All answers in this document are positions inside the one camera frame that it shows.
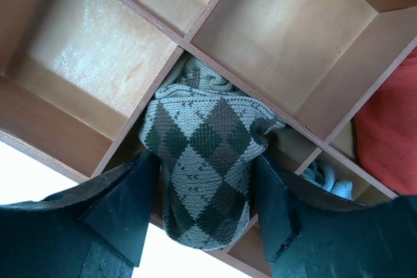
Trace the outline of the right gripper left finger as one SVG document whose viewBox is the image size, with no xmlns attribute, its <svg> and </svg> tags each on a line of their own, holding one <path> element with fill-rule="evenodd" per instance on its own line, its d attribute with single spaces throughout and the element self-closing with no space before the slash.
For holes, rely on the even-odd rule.
<svg viewBox="0 0 417 278">
<path fill-rule="evenodd" d="M 139 266 L 160 162 L 147 151 L 38 202 L 1 207 L 2 277 L 130 277 Z"/>
</svg>

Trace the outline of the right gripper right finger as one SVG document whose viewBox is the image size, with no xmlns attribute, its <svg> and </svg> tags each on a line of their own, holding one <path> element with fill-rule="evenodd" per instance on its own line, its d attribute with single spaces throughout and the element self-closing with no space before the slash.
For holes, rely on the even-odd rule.
<svg viewBox="0 0 417 278">
<path fill-rule="evenodd" d="M 262 154 L 253 194 L 274 277 L 415 277 L 416 197 L 364 206 Z"/>
</svg>

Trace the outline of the grey sock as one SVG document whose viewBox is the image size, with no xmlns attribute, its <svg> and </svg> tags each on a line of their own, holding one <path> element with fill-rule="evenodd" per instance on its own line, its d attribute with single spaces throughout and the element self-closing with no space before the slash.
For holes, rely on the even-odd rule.
<svg viewBox="0 0 417 278">
<path fill-rule="evenodd" d="M 313 161 L 300 176 L 326 192 L 352 201 L 353 183 L 350 180 L 337 179 L 333 167 L 327 163 Z"/>
</svg>

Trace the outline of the beige argyle sock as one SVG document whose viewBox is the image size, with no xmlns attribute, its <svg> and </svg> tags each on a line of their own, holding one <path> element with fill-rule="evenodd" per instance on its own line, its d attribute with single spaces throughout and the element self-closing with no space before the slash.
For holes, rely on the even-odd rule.
<svg viewBox="0 0 417 278">
<path fill-rule="evenodd" d="M 285 127 L 263 102 L 184 54 L 149 102 L 139 131 L 160 158 L 162 221 L 200 250 L 235 242 L 250 221 L 250 167 Z"/>
</svg>

